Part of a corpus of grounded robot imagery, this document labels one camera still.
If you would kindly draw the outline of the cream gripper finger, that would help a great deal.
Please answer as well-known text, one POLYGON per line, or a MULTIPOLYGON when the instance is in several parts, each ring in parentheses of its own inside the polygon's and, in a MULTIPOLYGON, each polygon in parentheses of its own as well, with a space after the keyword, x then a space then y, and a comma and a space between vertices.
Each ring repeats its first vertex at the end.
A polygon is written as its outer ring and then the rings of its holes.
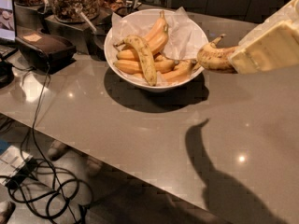
POLYGON ((245 46, 284 21, 288 22, 292 28, 299 29, 299 0, 291 0, 284 7, 268 17, 263 23, 257 25, 240 40, 239 45, 245 46))
POLYGON ((235 51, 229 61, 239 74, 298 65, 299 29, 292 21, 281 21, 235 51))

